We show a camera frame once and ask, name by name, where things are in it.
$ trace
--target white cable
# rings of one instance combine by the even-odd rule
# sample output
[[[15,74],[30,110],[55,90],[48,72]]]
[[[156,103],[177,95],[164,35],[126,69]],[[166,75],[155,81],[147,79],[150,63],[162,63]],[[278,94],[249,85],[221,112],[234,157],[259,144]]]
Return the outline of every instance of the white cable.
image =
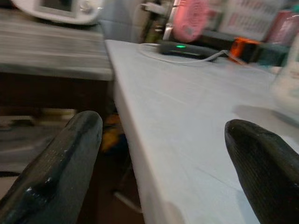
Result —
[[[132,28],[131,28],[131,42],[134,42],[134,26],[135,26],[135,22],[137,19],[137,12],[141,9],[141,6],[143,6],[144,4],[139,4],[138,6],[136,6],[134,13],[133,13],[133,19],[132,19]]]
[[[263,69],[259,69],[259,68],[256,68],[256,67],[253,67],[251,65],[248,65],[246,62],[244,62],[243,60],[233,56],[232,54],[230,54],[227,50],[221,50],[219,51],[218,53],[216,54],[213,54],[212,56],[210,57],[207,57],[205,59],[199,59],[199,60],[192,60],[192,61],[172,61],[172,60],[167,60],[167,59],[164,59],[164,58],[159,58],[159,57],[155,57],[151,54],[148,54],[146,51],[143,51],[142,50],[142,46],[145,45],[145,46],[152,46],[152,47],[157,47],[159,44],[157,43],[141,43],[141,44],[138,44],[138,51],[139,53],[141,53],[142,55],[146,56],[146,57],[150,57],[152,59],[156,59],[156,60],[159,60],[159,61],[162,61],[162,62],[169,62],[169,63],[196,63],[196,62],[207,62],[207,61],[210,61],[210,60],[213,60],[223,54],[226,54],[227,56],[229,56],[230,58],[236,60],[238,63],[240,63],[241,65],[247,67],[247,68],[250,68],[250,69],[254,69],[254,70],[258,70],[258,71],[261,71],[261,72],[264,72],[264,73],[267,73],[267,74],[272,74],[271,72],[269,71],[265,71]]]
[[[158,46],[159,44],[152,44],[152,43],[141,43],[141,44],[138,44],[138,51],[139,53],[141,53],[142,55],[146,56],[146,57],[150,57],[150,58],[153,58],[153,59],[156,59],[156,60],[159,60],[159,61],[162,61],[162,62],[169,62],[169,63],[196,63],[196,62],[207,62],[207,61],[210,61],[210,60],[213,60],[217,57],[219,57],[220,55],[223,55],[223,54],[228,54],[228,51],[227,50],[221,50],[219,52],[217,52],[216,54],[213,54],[212,56],[209,56],[205,59],[198,59],[198,60],[192,60],[192,61],[172,61],[172,60],[167,60],[167,59],[164,59],[164,58],[159,58],[159,57],[155,57],[151,54],[148,54],[146,51],[143,51],[142,50],[142,46],[153,46],[153,47],[156,47]]]

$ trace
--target plastic container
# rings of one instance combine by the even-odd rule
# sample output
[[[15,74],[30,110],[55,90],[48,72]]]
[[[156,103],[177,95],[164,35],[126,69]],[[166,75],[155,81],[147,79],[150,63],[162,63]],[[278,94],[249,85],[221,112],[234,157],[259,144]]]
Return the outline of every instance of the plastic container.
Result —
[[[262,41],[284,0],[228,0],[218,31]]]
[[[279,112],[299,123],[299,35],[289,53],[287,64],[272,85]]]
[[[296,5],[293,7],[292,11],[283,10],[279,12],[267,42],[290,46],[298,32],[298,27],[299,5]]]

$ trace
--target white table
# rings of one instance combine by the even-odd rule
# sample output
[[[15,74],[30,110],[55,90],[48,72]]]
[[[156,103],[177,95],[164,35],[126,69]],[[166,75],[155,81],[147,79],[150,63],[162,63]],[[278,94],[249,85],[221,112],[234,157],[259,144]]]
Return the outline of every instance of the white table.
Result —
[[[146,223],[259,223],[227,153],[224,125],[257,123],[299,152],[299,128],[273,113],[274,75],[225,59],[171,64],[141,55],[136,44],[106,44]]]

